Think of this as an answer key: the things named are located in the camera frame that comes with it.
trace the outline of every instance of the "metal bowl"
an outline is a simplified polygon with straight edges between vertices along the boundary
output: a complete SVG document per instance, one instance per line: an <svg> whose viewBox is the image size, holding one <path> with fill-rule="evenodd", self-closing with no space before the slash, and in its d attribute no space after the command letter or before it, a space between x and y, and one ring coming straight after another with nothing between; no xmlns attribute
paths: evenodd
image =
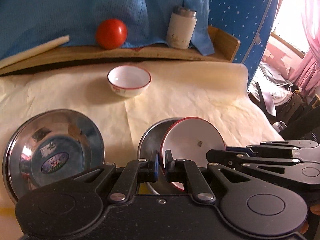
<svg viewBox="0 0 320 240"><path fill-rule="evenodd" d="M174 117L161 120L152 125L142 136L138 146L138 159L150 159L152 150L160 151L160 146L167 130L181 117ZM165 181L163 170L159 168L158 181L155 183L147 182L148 189L154 194L181 194L171 183Z"/></svg>
<svg viewBox="0 0 320 240"><path fill-rule="evenodd" d="M3 178L13 200L35 188L102 165L104 145L97 126L68 109L32 117L10 139Z"/></svg>

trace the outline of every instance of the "red rim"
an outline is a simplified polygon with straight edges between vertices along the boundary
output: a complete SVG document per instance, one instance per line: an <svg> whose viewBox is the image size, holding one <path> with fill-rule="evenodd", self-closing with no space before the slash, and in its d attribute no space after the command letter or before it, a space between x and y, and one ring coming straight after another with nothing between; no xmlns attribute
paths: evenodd
<svg viewBox="0 0 320 240"><path fill-rule="evenodd" d="M162 168L162 171L163 171L164 174L165 174L165 168L164 168L163 154L162 154L164 140L165 140L165 138L167 137L168 133L172 130L173 127L175 127L178 123L180 123L180 122L182 122L182 121L184 121L184 120L187 120L187 119L200 119L200 120L206 121L206 122L209 123L213 128L215 128L215 126L214 126L212 123L210 123L209 121L207 121L207 120L205 120L205 119L203 119L203 118L200 118L200 117L195 117L195 116L182 118L182 119L178 120L177 122L175 122L173 125L171 125L171 126L169 127L169 129L166 131L166 133L164 134L163 139L162 139L162 142L161 142L161 146L160 146L160 161L161 161L161 168ZM222 141L223 141L224 150L226 150L226 143L224 142L224 140L223 140L221 134L219 133L218 129L215 128L215 130L216 130L216 131L218 132L218 134L220 135L220 137L221 137L221 139L222 139ZM178 190L180 190L180 191L182 191L182 192L184 191L183 189L181 189L181 188L179 188L177 185L175 185L174 182L171 182L171 184L172 184L175 188L177 188Z"/></svg>
<svg viewBox="0 0 320 240"><path fill-rule="evenodd" d="M116 68L119 68L119 67L134 67L134 68L141 69L141 70L143 70L143 71L145 71L145 72L148 73L148 75L149 75L149 82L148 82L147 84L145 84L144 86L142 86L142 87L136 87L136 88L124 88L124 87L119 87L119 86L113 84L113 83L110 81L110 79L109 79L109 74L110 74L110 72L113 71L113 70L116 69ZM116 87L116 88L126 89L126 90L135 90L135 89L144 88L144 87L146 87L147 85L149 85L150 82L151 82L151 75L150 75L149 71L146 70L146 69L144 69L144 68L140 68L140 67L136 67L136 66L130 66L130 65L121 65L121 66L114 67L113 69L111 69L111 70L108 72L107 79L108 79L108 81L110 82L110 84L113 85L113 86Z"/></svg>

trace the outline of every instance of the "blue cloth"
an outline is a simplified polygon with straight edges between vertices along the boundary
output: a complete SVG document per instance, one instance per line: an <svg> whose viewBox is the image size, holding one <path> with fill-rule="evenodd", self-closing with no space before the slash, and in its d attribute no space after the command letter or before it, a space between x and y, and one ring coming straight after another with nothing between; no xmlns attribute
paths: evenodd
<svg viewBox="0 0 320 240"><path fill-rule="evenodd" d="M214 53L207 33L209 0L0 0L0 59L70 35L65 46L96 45L103 20L118 18L128 28L124 48L165 43L175 6L200 13L192 43L203 54Z"/></svg>
<svg viewBox="0 0 320 240"><path fill-rule="evenodd" d="M224 30L241 42L234 62L247 67L248 84L266 48L277 3L278 0L209 0L209 25Z"/></svg>

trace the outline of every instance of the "white bowl with red rim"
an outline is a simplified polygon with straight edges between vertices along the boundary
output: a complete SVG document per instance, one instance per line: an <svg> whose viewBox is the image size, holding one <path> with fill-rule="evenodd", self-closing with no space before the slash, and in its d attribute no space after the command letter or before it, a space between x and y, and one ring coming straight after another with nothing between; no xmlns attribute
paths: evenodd
<svg viewBox="0 0 320 240"><path fill-rule="evenodd" d="M209 150L226 150L218 130L199 117L186 117L175 122L164 135L160 147L160 161L165 169L165 151L171 150L172 157L194 161L198 167L207 167L206 154ZM172 183L183 191L183 184Z"/></svg>
<svg viewBox="0 0 320 240"><path fill-rule="evenodd" d="M107 78L112 91L125 98L141 94L151 82L151 75L147 70L129 65L111 69Z"/></svg>

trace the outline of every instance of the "paper sheet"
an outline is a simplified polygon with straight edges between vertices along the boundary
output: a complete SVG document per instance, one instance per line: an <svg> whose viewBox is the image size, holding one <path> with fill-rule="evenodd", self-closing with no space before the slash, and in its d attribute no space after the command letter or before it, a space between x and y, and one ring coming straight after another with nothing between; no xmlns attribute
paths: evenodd
<svg viewBox="0 0 320 240"><path fill-rule="evenodd" d="M148 89L130 99L114 94L108 85L107 73L119 63L1 77L1 162L11 135L23 122L57 108L74 109L92 119L104 140L105 161L117 166L135 159L143 133L169 117L202 117L219 130L228 146L282 139L249 100L248 73L243 65L181 61L129 64L147 69L152 76ZM8 233L2 234L1 240L12 239L11 231L20 232L8 215L13 214L8 212L13 207L1 180L0 219L4 222L0 224L4 228L0 230Z"/></svg>

